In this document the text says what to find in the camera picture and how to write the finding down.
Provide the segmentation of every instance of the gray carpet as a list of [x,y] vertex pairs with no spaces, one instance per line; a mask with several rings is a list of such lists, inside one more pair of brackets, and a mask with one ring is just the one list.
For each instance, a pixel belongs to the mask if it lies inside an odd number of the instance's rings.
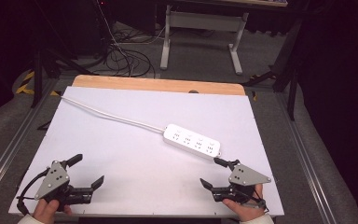
[[[234,38],[231,33],[218,33],[210,37],[201,37],[189,31],[179,31],[172,36],[169,66],[166,71],[159,69],[162,40],[149,45],[125,45],[124,49],[136,49],[147,55],[155,67],[157,77],[165,79],[201,80],[213,82],[237,83],[249,79],[251,75],[261,75],[269,70],[280,50],[284,36],[270,37],[263,34],[245,32],[238,49],[243,76],[236,76],[227,51],[227,44]],[[20,85],[24,74],[19,74],[14,89]],[[74,76],[62,76],[55,91],[64,91],[71,85]],[[285,111],[282,110],[277,93],[268,88],[271,80],[264,85],[247,89],[247,93],[256,92],[257,100],[251,99],[261,138],[263,140],[272,172],[277,179],[278,191],[285,212],[278,217],[279,224],[324,223],[321,210],[310,190],[310,182],[305,175],[301,159],[296,149],[296,141],[290,131]],[[323,141],[314,130],[306,108],[303,106],[301,91],[296,101],[296,122],[303,144],[309,152],[315,173],[321,181],[336,223],[358,223],[358,211],[355,201],[346,188],[334,163],[324,147]],[[0,108],[0,156],[5,152],[16,131],[30,110],[32,95],[16,94],[14,99]],[[37,127],[52,119],[60,98],[49,96],[40,112],[31,123],[30,131],[24,136],[21,146],[9,168],[0,180],[0,223],[17,223],[20,219],[7,213],[12,199],[17,195],[16,186],[21,175],[27,169],[45,132]],[[59,217],[62,222],[66,217]]]

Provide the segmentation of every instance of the human hand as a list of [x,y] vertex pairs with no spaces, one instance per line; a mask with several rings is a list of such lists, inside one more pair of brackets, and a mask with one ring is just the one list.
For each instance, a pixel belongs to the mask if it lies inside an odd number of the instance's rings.
[[[34,218],[45,224],[54,223],[54,214],[57,212],[60,203],[57,200],[51,200],[49,203],[44,199],[40,199],[34,210]],[[69,205],[63,207],[63,212],[67,215],[72,215],[72,210]]]
[[[253,195],[255,198],[263,198],[263,185],[257,184],[255,185],[255,192]],[[250,221],[258,217],[264,216],[264,208],[252,208],[242,206],[239,203],[236,203],[230,199],[223,200],[223,204],[225,204],[229,209],[235,212],[240,218],[241,222]]]

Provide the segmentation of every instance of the gripper jaw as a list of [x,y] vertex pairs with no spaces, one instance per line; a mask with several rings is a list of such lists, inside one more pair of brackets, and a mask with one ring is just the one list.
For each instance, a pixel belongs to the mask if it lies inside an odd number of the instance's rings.
[[66,166],[71,167],[82,159],[83,155],[77,154],[68,161],[54,161],[34,198],[43,198],[47,202],[58,200],[58,211],[62,211],[66,204],[91,203],[92,193],[103,184],[104,176],[92,183],[90,188],[74,188],[69,185],[70,177],[66,172]]
[[216,202],[230,199],[250,207],[264,207],[266,205],[263,199],[254,197],[255,185],[269,183],[271,178],[242,165],[239,160],[225,161],[214,158],[214,162],[223,167],[228,167],[232,171],[228,178],[228,187],[215,188],[211,183],[202,178],[200,179],[202,186],[212,193]]

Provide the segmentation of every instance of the white table surface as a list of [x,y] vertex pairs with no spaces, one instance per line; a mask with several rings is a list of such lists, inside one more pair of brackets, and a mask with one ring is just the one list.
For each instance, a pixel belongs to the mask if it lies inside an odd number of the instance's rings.
[[[264,198],[272,216],[283,209],[247,96],[166,91],[126,91],[68,87],[65,97],[103,112],[164,128],[170,123],[218,140],[222,159],[272,178]],[[67,169],[70,185],[89,187],[104,175],[91,204],[71,205],[86,217],[235,217],[200,183],[227,187],[231,171],[163,142],[162,134],[102,118],[62,100],[37,150],[22,189],[52,161],[83,154]],[[42,179],[26,196],[34,197]],[[30,211],[36,201],[25,200]],[[19,214],[13,199],[10,214]]]

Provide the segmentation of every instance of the white power strip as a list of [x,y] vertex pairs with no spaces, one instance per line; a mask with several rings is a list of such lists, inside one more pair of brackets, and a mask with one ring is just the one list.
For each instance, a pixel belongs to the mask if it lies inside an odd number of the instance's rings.
[[174,124],[167,126],[163,137],[164,142],[208,160],[213,160],[221,155],[218,141]]

